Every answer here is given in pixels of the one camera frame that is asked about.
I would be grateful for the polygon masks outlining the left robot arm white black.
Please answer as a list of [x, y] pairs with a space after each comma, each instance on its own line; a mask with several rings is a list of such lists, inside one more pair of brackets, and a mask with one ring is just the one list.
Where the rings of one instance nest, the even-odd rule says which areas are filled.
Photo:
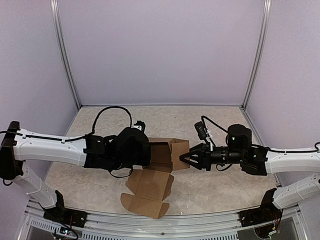
[[48, 187], [27, 165], [29, 160], [58, 162], [109, 173], [134, 166], [147, 167], [151, 161], [149, 139], [142, 126], [124, 128], [106, 137], [92, 133], [79, 137], [37, 134], [12, 121], [0, 145], [0, 177], [12, 181], [49, 210], [57, 221], [70, 218], [62, 195]]

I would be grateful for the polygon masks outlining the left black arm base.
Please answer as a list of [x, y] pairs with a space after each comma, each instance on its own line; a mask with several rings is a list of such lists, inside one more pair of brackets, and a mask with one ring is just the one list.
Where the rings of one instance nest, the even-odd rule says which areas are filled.
[[88, 213], [65, 207], [63, 195], [56, 190], [56, 203], [52, 208], [44, 208], [43, 217], [71, 227], [84, 228]]

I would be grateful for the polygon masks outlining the brown cardboard paper box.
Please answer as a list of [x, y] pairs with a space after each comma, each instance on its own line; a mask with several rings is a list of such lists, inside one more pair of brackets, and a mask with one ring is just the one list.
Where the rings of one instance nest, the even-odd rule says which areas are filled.
[[150, 164], [135, 169], [125, 182], [131, 191], [122, 193], [120, 201], [129, 212], [153, 219], [162, 218], [170, 204], [165, 199], [171, 194], [175, 177], [173, 171], [189, 169], [180, 156], [189, 152], [188, 140], [179, 138], [149, 138]]

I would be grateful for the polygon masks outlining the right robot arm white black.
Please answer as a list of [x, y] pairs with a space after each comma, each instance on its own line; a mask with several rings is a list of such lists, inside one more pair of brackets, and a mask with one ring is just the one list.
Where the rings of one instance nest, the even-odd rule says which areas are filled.
[[266, 193], [267, 200], [256, 210], [256, 218], [266, 222], [276, 209], [282, 210], [320, 193], [320, 144], [312, 148], [272, 149], [252, 143], [252, 131], [241, 124], [230, 125], [226, 131], [226, 146], [206, 141], [190, 148], [180, 161], [198, 169], [210, 171], [212, 165], [240, 165], [252, 176], [277, 173], [310, 172], [311, 175], [285, 187]]

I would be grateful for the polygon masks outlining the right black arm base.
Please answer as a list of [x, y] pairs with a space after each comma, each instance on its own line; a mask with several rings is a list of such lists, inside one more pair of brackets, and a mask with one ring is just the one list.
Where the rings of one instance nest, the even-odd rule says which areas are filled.
[[242, 227], [258, 225], [282, 218], [282, 210], [274, 204], [274, 193], [276, 188], [272, 188], [264, 194], [259, 207], [242, 210], [239, 212], [240, 223]]

